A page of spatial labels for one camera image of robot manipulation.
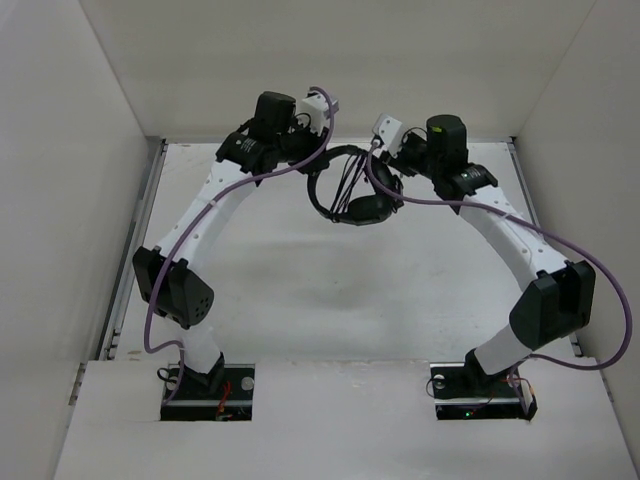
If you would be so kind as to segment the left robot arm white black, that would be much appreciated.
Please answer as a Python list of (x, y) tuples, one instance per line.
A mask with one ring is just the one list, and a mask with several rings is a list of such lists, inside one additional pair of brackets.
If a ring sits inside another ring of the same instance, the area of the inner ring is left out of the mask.
[(153, 247), (136, 250), (134, 272), (147, 304), (144, 350), (177, 348), (174, 386), (189, 381), (205, 397), (223, 387), (225, 359), (208, 317), (215, 295), (201, 269), (235, 210), (264, 180), (301, 170), (326, 150), (338, 110), (337, 99), (317, 86), (302, 99), (260, 94), (253, 116), (220, 144), (181, 218)]

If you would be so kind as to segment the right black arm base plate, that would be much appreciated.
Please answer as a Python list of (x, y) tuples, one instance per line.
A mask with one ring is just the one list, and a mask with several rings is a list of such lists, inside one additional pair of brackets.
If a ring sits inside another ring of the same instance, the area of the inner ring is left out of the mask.
[(442, 421), (531, 421), (538, 412), (534, 389), (517, 369), (471, 379), (463, 363), (432, 363), (425, 390)]

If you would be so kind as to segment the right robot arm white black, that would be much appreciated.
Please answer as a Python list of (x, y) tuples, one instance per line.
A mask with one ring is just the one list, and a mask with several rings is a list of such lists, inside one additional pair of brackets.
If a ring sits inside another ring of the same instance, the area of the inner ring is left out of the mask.
[(570, 261), (524, 226), (496, 177), (470, 161), (467, 130), (459, 117), (431, 117), (419, 136), (383, 114), (373, 132), (385, 150), (383, 159), (404, 175), (428, 178), (437, 197), (484, 237), (520, 287), (507, 325), (466, 354), (464, 386), (487, 393), (516, 363), (588, 325), (596, 280), (593, 267)]

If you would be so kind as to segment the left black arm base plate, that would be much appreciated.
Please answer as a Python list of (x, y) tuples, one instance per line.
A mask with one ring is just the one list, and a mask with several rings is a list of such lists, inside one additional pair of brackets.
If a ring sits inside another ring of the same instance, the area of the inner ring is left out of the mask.
[(160, 420), (173, 422), (235, 422), (252, 419), (255, 386), (254, 364), (228, 364), (214, 392), (184, 374), (178, 388), (179, 368), (160, 368), (164, 382)]

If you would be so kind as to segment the black headphones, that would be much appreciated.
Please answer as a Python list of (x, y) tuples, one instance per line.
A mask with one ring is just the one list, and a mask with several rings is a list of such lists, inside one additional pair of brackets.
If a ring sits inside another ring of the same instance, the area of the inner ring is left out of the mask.
[(389, 219), (404, 206), (404, 201), (387, 194), (370, 181), (366, 150), (355, 145), (341, 145), (328, 149), (330, 164), (346, 157), (342, 174), (329, 207), (324, 206), (317, 194), (320, 175), (326, 171), (307, 175), (307, 194), (316, 212), (336, 224), (367, 226)]

